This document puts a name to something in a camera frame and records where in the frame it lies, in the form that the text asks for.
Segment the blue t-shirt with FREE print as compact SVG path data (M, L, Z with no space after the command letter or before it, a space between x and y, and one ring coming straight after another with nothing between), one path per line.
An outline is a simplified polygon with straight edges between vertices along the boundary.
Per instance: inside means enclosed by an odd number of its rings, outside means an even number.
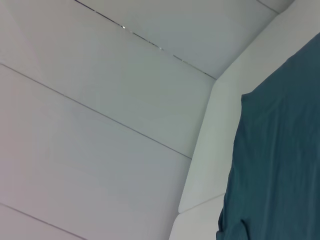
M320 240L320 33L241 97L216 240Z

